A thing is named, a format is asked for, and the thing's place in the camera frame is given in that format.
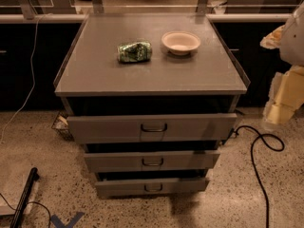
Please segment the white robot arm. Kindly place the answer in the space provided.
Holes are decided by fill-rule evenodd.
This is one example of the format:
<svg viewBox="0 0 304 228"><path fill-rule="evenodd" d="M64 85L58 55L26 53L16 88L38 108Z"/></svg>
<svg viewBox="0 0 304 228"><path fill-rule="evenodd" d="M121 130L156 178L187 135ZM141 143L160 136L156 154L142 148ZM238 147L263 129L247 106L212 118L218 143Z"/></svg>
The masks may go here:
<svg viewBox="0 0 304 228"><path fill-rule="evenodd" d="M273 78L263 113L265 123L285 124L304 105L304 3L283 26L265 36L260 45L278 48L281 60L291 65L287 72Z"/></svg>

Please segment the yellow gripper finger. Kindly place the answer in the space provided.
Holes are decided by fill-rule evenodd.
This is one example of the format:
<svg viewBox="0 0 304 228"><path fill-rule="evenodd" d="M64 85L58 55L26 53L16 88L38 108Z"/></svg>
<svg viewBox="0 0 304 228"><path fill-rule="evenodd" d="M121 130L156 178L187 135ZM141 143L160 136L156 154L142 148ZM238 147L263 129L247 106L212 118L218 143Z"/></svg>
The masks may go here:
<svg viewBox="0 0 304 228"><path fill-rule="evenodd" d="M304 104L304 67L291 66L272 80L263 118L268 124L285 124Z"/></svg>

